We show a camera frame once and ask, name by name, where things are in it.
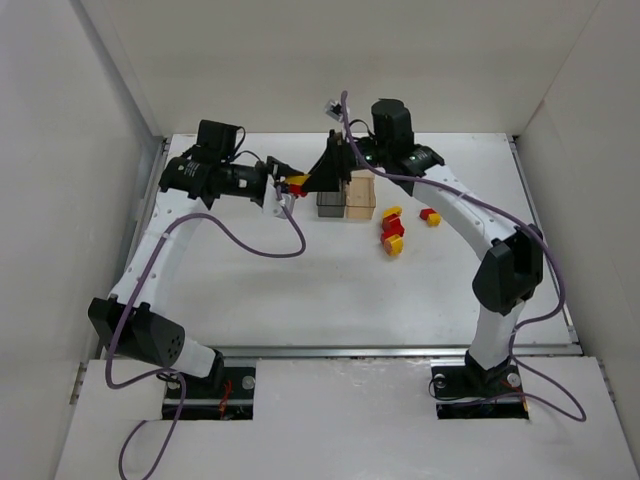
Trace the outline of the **yellow lego brick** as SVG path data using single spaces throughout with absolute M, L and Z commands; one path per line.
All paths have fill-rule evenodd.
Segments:
M 289 185 L 301 186 L 308 180 L 308 178 L 308 175 L 288 176 L 285 178 L 285 182 Z
M 437 227 L 441 221 L 441 216 L 438 213 L 429 213 L 426 217 L 426 223 L 429 227 Z

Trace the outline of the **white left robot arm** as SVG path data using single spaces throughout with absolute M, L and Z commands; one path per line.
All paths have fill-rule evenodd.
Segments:
M 297 191 L 288 180 L 299 170 L 274 157 L 238 163 L 245 137 L 239 126 L 200 122 L 192 145 L 167 161 L 149 222 L 121 278 L 107 298 L 91 301 L 88 316 L 107 349 L 110 388 L 127 385 L 113 378 L 116 356 L 149 364 L 155 374 L 220 384 L 223 355 L 190 338 L 182 325 L 167 318 L 166 310 L 173 278 L 200 222 L 229 231 L 210 213 L 215 200 L 245 198 L 268 215 L 292 217 Z

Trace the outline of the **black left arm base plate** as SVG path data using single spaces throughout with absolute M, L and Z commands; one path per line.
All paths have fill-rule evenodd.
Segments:
M 186 395 L 179 415 L 188 421 L 245 421 L 253 419 L 256 362 L 229 360 L 218 386 L 185 377 Z

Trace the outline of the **red curved lego brick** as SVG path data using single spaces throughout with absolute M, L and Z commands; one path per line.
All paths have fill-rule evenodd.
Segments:
M 425 208 L 425 209 L 422 209 L 422 210 L 420 211 L 419 216 L 420 216 L 420 218 L 421 218 L 422 220 L 427 220 L 427 219 L 429 218 L 429 216 L 430 216 L 430 215 L 432 215 L 432 214 L 434 214 L 434 213 L 435 213 L 435 211 L 434 211 L 433 209 L 431 209 L 431 208 Z

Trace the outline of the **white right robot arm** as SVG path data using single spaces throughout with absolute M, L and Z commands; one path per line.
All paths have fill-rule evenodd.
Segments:
M 402 101 L 375 102 L 373 127 L 359 138 L 351 132 L 352 122 L 343 103 L 331 100 L 325 112 L 341 122 L 344 130 L 330 132 L 325 151 L 301 191 L 336 192 L 354 171 L 368 170 L 433 208 L 480 261 L 472 281 L 479 318 L 462 376 L 475 391 L 498 383 L 509 368 L 512 331 L 543 279 L 540 231 L 465 192 L 444 158 L 416 142 L 411 114 Z

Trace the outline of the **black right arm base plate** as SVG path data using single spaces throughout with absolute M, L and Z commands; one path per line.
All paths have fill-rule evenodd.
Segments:
M 434 365 L 431 374 L 429 393 L 439 420 L 529 419 L 513 364 L 488 378 L 467 365 Z

